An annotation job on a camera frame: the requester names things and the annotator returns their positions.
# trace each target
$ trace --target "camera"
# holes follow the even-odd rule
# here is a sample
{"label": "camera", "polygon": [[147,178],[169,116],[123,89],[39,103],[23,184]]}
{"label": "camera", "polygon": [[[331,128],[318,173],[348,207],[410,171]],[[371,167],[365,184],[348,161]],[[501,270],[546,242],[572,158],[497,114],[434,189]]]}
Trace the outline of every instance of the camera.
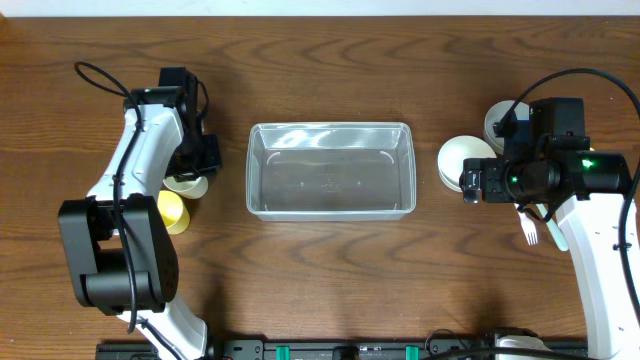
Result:
{"label": "camera", "polygon": [[511,111],[494,131],[504,137],[504,156],[464,160],[459,182],[465,202],[478,202],[481,192],[490,203],[543,203],[548,221],[573,195],[588,200],[591,193],[624,194],[631,186],[621,154],[590,151],[582,99],[534,101],[529,119]]}

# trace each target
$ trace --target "clear plastic container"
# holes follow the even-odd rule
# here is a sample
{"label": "clear plastic container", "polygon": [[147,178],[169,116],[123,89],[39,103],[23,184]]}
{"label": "clear plastic container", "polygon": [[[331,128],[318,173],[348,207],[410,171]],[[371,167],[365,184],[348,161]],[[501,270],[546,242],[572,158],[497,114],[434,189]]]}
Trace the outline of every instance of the clear plastic container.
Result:
{"label": "clear plastic container", "polygon": [[247,208],[264,221],[397,220],[416,206],[403,123],[258,124],[247,153]]}

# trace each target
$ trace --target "green led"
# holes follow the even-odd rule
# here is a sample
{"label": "green led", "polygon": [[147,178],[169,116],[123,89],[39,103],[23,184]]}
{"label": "green led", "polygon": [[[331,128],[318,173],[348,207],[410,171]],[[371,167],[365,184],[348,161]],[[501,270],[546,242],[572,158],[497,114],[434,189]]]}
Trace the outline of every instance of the green led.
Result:
{"label": "green led", "polygon": [[592,167],[593,165],[595,165],[595,163],[593,161],[591,161],[589,159],[582,159],[582,166],[585,169],[588,169],[588,168]]}

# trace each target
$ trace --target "wooden table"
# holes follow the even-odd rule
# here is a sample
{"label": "wooden table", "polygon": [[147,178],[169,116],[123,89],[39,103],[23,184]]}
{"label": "wooden table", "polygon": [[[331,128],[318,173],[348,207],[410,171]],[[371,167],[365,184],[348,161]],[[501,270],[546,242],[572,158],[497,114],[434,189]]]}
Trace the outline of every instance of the wooden table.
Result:
{"label": "wooden table", "polygon": [[[571,258],[511,205],[468,205],[436,172],[449,138],[482,136],[494,103],[554,71],[608,70],[640,92],[640,19],[128,18],[0,20],[0,357],[92,358],[125,323],[76,302],[56,214],[111,158],[122,99],[75,75],[90,61],[130,88],[184,65],[211,96],[224,169],[173,236],[179,291],[212,332],[270,339],[424,338],[528,327],[585,336]],[[572,76],[529,98],[580,96],[597,149],[633,167],[640,123],[611,84]],[[418,206],[396,222],[267,223],[245,205],[251,127],[402,121]]]}

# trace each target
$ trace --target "white paper cup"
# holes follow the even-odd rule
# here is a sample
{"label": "white paper cup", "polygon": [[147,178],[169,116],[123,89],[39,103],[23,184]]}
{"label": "white paper cup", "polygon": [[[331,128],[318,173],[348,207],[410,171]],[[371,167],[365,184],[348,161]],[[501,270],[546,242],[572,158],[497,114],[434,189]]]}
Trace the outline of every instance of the white paper cup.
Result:
{"label": "white paper cup", "polygon": [[438,173],[451,190],[462,192],[459,181],[464,160],[469,158],[495,158],[496,153],[486,142],[473,136],[457,136],[447,141],[438,153]]}
{"label": "white paper cup", "polygon": [[[491,149],[493,149],[496,154],[502,155],[504,153],[504,138],[496,137],[493,132],[493,124],[502,120],[502,117],[507,113],[509,108],[511,108],[513,102],[513,100],[505,100],[493,105],[484,117],[484,141],[491,146]],[[518,106],[516,106],[516,118],[518,120],[529,120],[529,105],[519,103]]]}
{"label": "white paper cup", "polygon": [[207,178],[201,176],[193,181],[177,182],[172,176],[162,180],[167,189],[187,199],[199,199],[204,196],[209,188]]}

